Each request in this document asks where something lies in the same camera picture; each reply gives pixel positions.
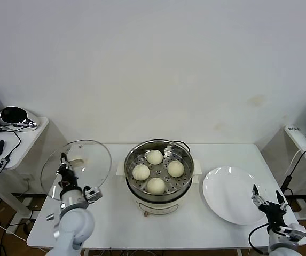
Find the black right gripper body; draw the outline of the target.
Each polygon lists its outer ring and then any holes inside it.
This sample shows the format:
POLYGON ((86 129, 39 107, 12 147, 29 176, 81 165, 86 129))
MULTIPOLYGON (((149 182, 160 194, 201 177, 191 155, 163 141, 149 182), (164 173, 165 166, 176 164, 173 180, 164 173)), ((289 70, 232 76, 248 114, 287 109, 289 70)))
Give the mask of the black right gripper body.
POLYGON ((265 204, 261 204, 259 206, 259 210, 265 213, 269 227, 284 226, 284 211, 281 208, 281 205, 272 202, 267 202, 265 204))

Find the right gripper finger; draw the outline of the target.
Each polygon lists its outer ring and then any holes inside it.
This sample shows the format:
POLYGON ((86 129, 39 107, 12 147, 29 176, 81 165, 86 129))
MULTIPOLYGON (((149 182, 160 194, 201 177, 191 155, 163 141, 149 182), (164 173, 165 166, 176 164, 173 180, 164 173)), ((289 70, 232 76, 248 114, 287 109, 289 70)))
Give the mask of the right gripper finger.
POLYGON ((258 188, 256 184, 253 185, 253 190, 252 190, 252 197, 251 197, 253 203, 256 205, 256 207, 260 211, 265 211, 267 207, 267 202, 263 199, 262 196, 260 196, 258 188))
POLYGON ((282 193, 280 193, 278 190, 276 191, 276 195, 277 195, 277 200, 278 200, 278 204, 280 205, 280 208, 283 210, 283 211, 286 211, 287 209, 287 202, 285 201, 282 193))

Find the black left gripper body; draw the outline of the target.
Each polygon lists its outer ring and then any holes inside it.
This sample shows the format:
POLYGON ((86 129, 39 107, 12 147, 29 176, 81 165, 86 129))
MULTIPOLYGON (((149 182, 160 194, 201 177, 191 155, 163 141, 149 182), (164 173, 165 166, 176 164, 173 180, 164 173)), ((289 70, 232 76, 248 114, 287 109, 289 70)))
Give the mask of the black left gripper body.
POLYGON ((75 176, 73 170, 60 168, 59 174, 61 175, 59 186, 63 190, 76 189, 78 187, 77 177, 75 176))

